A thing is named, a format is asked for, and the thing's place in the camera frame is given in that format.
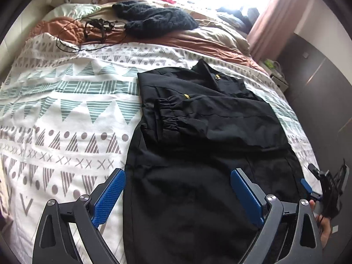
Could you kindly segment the person right hand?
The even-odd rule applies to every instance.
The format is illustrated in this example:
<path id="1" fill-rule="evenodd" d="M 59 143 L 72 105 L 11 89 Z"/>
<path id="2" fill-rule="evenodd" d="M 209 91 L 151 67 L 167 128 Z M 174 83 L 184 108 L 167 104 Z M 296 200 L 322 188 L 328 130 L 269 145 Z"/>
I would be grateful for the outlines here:
<path id="1" fill-rule="evenodd" d="M 320 228 L 320 240 L 322 243 L 322 248 L 324 249 L 328 243 L 330 235 L 332 233 L 332 227 L 330 225 L 330 219 L 326 218 L 320 214 L 313 212 L 315 220 Z"/>

